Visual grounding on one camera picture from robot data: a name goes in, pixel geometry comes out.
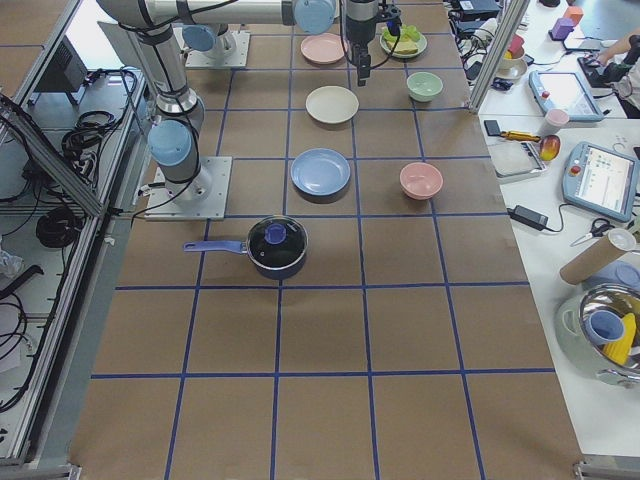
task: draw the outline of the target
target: person's arm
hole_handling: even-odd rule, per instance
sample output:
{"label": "person's arm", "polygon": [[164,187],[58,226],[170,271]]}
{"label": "person's arm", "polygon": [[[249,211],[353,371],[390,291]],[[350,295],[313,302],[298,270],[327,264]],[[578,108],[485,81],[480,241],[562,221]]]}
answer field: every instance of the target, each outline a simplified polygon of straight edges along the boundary
{"label": "person's arm", "polygon": [[616,43],[607,48],[604,52],[601,52],[598,55],[598,62],[600,62],[600,64],[602,65],[606,65],[614,56],[628,52],[631,48],[631,45],[629,44],[629,37],[631,37],[632,35],[640,35],[640,27],[636,28],[632,32],[629,32],[628,35],[622,37]]}

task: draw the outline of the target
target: green vegetable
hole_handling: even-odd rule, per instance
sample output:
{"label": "green vegetable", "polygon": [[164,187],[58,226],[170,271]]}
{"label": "green vegetable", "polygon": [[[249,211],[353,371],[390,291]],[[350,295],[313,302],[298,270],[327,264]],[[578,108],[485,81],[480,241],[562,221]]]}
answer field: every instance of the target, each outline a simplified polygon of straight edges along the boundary
{"label": "green vegetable", "polygon": [[[387,42],[396,41],[396,37],[394,35],[391,35],[391,33],[389,33],[389,29],[386,27],[382,29],[382,38],[384,38]],[[401,42],[417,42],[418,40],[420,40],[420,32],[415,25],[403,25],[402,27],[400,27]]]}

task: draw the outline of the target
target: scissors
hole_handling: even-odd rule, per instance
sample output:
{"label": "scissors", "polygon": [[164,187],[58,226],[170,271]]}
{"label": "scissors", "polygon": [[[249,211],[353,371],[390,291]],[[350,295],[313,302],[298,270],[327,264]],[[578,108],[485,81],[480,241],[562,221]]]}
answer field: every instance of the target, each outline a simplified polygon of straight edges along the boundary
{"label": "scissors", "polygon": [[589,232],[578,238],[571,244],[571,246],[575,247],[576,245],[580,245],[581,243],[584,243],[587,240],[591,240],[592,238],[601,237],[612,228],[614,228],[614,225],[609,220],[607,220],[606,218],[598,217],[593,222],[591,222],[591,229],[589,230]]}

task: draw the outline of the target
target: purple block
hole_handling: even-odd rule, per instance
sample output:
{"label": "purple block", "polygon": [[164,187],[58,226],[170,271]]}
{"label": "purple block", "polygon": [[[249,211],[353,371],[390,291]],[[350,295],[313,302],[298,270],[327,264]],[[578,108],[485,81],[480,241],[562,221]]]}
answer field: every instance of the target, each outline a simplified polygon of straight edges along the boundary
{"label": "purple block", "polygon": [[570,18],[559,18],[553,26],[549,35],[552,40],[564,40],[573,31],[573,20]]}

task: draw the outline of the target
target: blue plate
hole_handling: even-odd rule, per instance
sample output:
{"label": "blue plate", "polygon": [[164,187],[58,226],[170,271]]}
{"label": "blue plate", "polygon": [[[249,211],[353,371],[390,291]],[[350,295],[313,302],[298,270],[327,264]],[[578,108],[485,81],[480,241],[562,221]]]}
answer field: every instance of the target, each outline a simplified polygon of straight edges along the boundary
{"label": "blue plate", "polygon": [[291,164],[293,184],[309,195],[332,195],[349,182],[349,162],[328,148],[314,148],[301,153]]}

